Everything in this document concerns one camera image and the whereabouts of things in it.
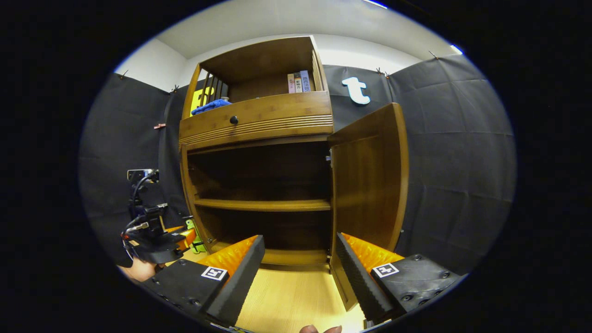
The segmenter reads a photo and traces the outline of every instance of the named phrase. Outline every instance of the wooden floor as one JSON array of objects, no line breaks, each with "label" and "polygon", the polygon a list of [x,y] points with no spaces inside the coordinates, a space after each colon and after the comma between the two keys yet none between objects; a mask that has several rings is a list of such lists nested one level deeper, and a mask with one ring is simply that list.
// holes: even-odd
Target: wooden floor
[{"label": "wooden floor", "polygon": [[[187,251],[184,258],[198,261],[206,256]],[[343,333],[363,329],[364,315],[359,304],[345,311],[328,266],[298,271],[270,268],[262,265],[255,275],[236,326],[257,333],[298,333],[310,324],[321,333],[339,325]]]}]

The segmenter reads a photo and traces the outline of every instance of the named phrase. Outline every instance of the metal hinge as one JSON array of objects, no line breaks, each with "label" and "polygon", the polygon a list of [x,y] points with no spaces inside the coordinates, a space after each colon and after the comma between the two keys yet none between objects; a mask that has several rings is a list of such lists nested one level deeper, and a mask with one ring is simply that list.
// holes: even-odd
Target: metal hinge
[{"label": "metal hinge", "polygon": [[330,162],[331,168],[333,167],[333,150],[329,149],[329,156],[325,156],[325,161]]}]

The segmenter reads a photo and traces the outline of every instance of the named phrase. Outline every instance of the book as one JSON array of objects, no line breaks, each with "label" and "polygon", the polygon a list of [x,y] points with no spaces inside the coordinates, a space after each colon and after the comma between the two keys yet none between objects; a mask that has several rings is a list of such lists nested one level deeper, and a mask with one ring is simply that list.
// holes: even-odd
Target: book
[{"label": "book", "polygon": [[300,71],[300,77],[302,78],[302,91],[310,91],[310,78],[308,77],[308,71]]},{"label": "book", "polygon": [[288,93],[296,92],[296,84],[294,82],[294,73],[288,74]]},{"label": "book", "polygon": [[302,78],[300,72],[294,73],[294,85],[296,86],[296,92],[302,92]]}]

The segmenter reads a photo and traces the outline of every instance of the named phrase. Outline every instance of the finger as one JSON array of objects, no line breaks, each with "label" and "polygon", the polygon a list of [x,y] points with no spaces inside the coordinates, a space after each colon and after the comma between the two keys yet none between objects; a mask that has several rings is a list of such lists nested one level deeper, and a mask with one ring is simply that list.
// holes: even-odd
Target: finger
[{"label": "finger", "polygon": [[336,327],[329,328],[324,333],[341,333],[341,330],[342,330],[342,327],[341,327],[341,325],[339,325],[339,326],[336,326]]},{"label": "finger", "polygon": [[302,327],[300,333],[318,333],[318,329],[314,325]]}]

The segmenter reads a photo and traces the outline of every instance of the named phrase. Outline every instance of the green object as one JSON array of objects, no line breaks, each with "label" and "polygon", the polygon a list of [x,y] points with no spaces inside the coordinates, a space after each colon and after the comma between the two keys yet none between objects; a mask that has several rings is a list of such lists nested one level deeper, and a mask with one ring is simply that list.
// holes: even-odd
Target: green object
[{"label": "green object", "polygon": [[[199,243],[201,242],[201,237],[200,237],[200,233],[197,231],[197,228],[195,227],[195,223],[193,222],[193,220],[189,219],[187,221],[185,221],[185,223],[187,224],[187,229],[195,229],[195,240],[194,243]],[[205,245],[198,245],[195,246],[193,244],[190,244],[189,246],[191,248],[191,251],[193,251],[193,253],[198,254],[200,252],[206,252],[205,250]]]}]

